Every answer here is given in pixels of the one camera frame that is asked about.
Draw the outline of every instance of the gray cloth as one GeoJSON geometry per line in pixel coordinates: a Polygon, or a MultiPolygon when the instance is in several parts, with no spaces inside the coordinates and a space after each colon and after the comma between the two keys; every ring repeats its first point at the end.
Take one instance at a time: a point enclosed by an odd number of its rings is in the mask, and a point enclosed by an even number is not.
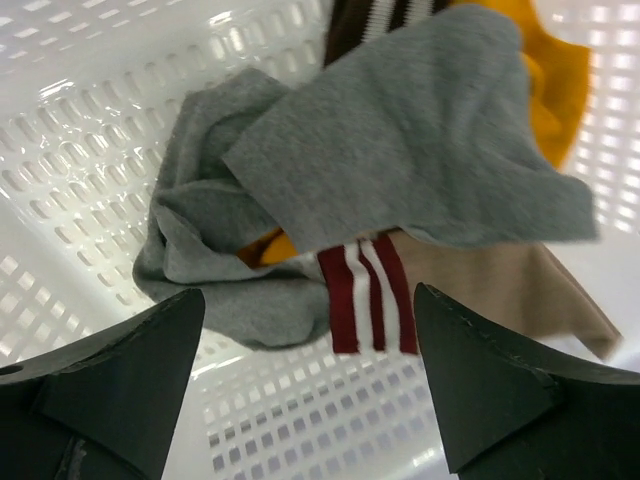
{"type": "Polygon", "coordinates": [[[235,252],[276,226],[299,251],[400,226],[457,247],[596,236],[592,194],[529,126],[517,28],[468,5],[364,45],[300,90],[247,70],[187,97],[134,279],[187,286],[205,326],[252,347],[328,330],[313,256],[252,270],[235,252]]]}

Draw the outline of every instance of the yellow cloth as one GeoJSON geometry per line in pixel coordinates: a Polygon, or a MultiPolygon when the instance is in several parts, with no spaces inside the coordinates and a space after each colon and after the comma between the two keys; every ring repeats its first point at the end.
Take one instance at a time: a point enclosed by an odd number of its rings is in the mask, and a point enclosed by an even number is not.
{"type": "Polygon", "coordinates": [[[258,268],[284,262],[298,252],[287,234],[278,228],[239,250],[236,255],[249,267],[258,268]]]}
{"type": "Polygon", "coordinates": [[[452,0],[475,3],[509,17],[523,37],[523,59],[531,75],[531,126],[545,158],[559,170],[573,143],[589,92],[587,47],[545,31],[530,0],[452,0]]]}
{"type": "Polygon", "coordinates": [[[275,265],[284,262],[288,258],[298,255],[296,247],[293,246],[291,240],[282,230],[275,236],[269,246],[260,257],[260,264],[263,266],[275,265]]]}

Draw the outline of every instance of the brown cloth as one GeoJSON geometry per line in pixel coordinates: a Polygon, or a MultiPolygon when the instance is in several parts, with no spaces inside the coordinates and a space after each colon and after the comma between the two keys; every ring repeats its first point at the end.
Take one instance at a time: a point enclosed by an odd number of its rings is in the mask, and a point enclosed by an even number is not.
{"type": "MultiPolygon", "coordinates": [[[[418,2],[396,0],[384,18],[372,18],[374,0],[337,0],[327,34],[325,65],[363,42],[368,24],[386,31],[402,27],[418,2]]],[[[432,14],[448,0],[432,3],[432,14]]],[[[532,338],[573,334],[592,353],[605,358],[621,340],[575,278],[541,244],[501,244],[460,250],[419,242],[403,231],[390,233],[409,289],[426,283],[488,319],[532,338]]]]}

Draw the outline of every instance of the tan fabric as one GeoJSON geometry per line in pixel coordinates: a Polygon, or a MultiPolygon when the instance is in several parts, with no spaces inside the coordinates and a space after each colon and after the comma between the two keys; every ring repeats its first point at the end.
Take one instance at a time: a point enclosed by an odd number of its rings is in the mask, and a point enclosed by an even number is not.
{"type": "Polygon", "coordinates": [[[621,339],[580,284],[543,245],[459,250],[390,233],[413,294],[431,284],[480,315],[532,338],[573,334],[599,358],[621,339]]]}

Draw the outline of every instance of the laundry basket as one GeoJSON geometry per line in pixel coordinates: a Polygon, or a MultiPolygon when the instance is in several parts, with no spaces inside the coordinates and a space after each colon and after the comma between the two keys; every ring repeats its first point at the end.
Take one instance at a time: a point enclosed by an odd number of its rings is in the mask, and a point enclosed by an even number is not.
{"type": "MultiPolygon", "coordinates": [[[[181,100],[248,65],[309,80],[330,3],[2,1],[0,367],[150,305],[131,264],[181,100]]],[[[625,335],[611,362],[640,370],[640,0],[538,10],[595,51],[568,170],[596,193],[603,239],[552,249],[625,335]]],[[[588,358],[571,339],[552,344],[588,358]]],[[[327,339],[253,353],[205,331],[190,392],[211,478],[448,478],[418,358],[337,357],[327,339]]]]}

